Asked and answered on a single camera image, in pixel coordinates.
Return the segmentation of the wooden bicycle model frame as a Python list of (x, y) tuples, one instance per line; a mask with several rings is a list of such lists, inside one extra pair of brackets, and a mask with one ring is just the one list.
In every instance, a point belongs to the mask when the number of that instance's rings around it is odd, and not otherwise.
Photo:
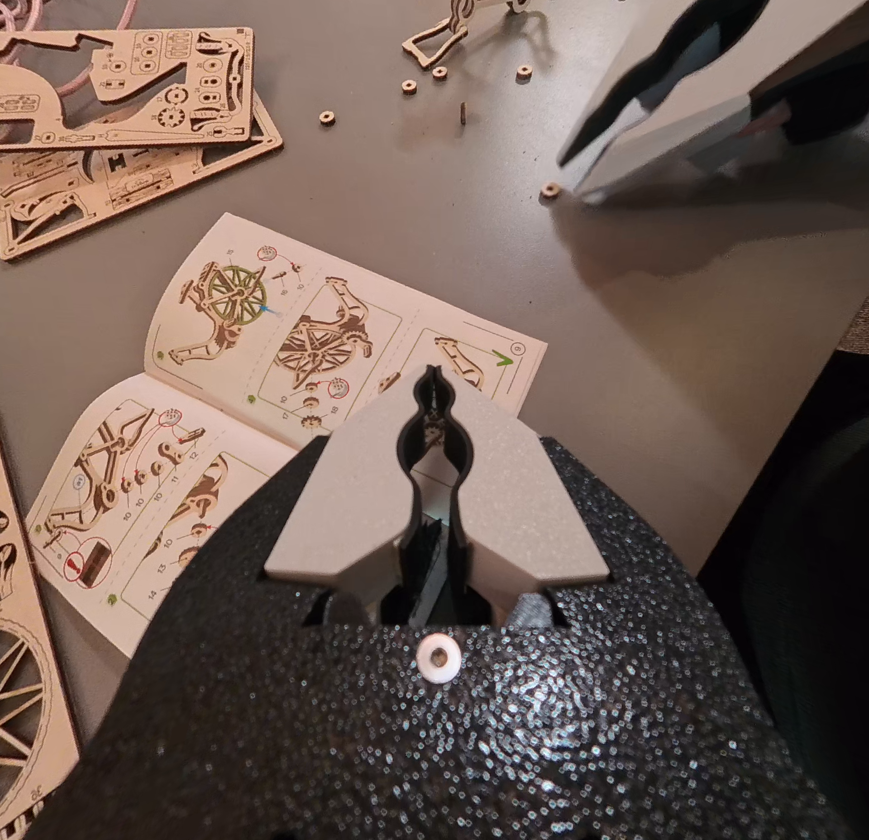
[[(474, 14), (481, 9), (505, 5), (510, 13), (521, 15), (527, 11), (532, 0), (450, 0), (450, 14), (440, 23), (415, 34), (402, 43), (402, 50), (413, 58), (423, 71), (430, 71), (438, 65), (452, 49), (462, 42), (469, 33), (469, 24)], [(431, 55), (422, 51), (420, 45), (432, 39), (440, 39), (447, 34), (442, 45)]]

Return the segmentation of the wooden sheet with wheel parts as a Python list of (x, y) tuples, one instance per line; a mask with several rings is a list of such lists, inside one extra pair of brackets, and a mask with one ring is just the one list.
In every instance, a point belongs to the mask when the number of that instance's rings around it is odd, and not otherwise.
[(1, 470), (1, 837), (23, 838), (80, 748), (4, 459)]

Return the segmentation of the paper instruction booklet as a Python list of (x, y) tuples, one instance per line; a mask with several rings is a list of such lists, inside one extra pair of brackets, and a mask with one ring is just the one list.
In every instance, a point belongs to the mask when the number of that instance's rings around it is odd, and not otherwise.
[(27, 516), (35, 561), (131, 658), (218, 527), (409, 368), (517, 416), (548, 345), (224, 214), (153, 316), (144, 371), (82, 412)]

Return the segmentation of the group of scattered wooden rings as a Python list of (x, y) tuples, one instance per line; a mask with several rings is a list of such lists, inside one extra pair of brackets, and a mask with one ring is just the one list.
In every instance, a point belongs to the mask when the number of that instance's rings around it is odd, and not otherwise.
[(370, 96), (409, 111), (414, 136), (505, 129), (514, 122), (550, 137), (570, 127), (647, 0), (532, 0), (478, 10), (467, 37), (423, 71), (402, 43), (440, 23), (450, 0), (310, 0), (312, 48), (323, 56), (327, 108), (339, 121)]

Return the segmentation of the wooden sheet with frame parts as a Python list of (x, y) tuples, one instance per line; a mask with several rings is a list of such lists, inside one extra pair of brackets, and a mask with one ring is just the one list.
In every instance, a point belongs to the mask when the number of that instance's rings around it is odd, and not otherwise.
[(4, 152), (2, 259), (20, 259), (282, 146), (277, 126), (254, 96), (252, 136), (242, 142)]

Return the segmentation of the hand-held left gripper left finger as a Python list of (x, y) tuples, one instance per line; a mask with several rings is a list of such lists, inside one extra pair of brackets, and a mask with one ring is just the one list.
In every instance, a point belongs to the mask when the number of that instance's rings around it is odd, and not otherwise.
[(429, 366), (372, 399), (330, 436), (264, 565), (273, 579), (379, 603), (401, 580), (397, 542), (419, 489), (400, 465), (399, 436), (421, 414), (415, 388)]

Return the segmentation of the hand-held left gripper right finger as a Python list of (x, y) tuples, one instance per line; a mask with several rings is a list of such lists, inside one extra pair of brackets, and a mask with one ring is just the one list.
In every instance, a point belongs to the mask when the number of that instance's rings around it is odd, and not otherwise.
[(610, 570), (540, 437), (436, 370), (450, 495), (448, 572), (458, 620), (490, 624), (520, 595), (606, 581)]

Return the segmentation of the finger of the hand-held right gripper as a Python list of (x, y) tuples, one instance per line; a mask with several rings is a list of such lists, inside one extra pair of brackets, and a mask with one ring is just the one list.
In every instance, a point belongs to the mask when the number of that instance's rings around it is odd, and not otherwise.
[(633, 100), (572, 160), (583, 162), (578, 192), (611, 193), (674, 158), (721, 165), (745, 137), (791, 115), (780, 102), (754, 118), (754, 98), (832, 60), (858, 58), (867, 58), (867, 0), (769, 0), (726, 52), (681, 78), (655, 109)]
[(557, 155), (566, 165), (633, 100), (659, 106), (679, 80), (732, 47), (769, 0), (651, 0)]

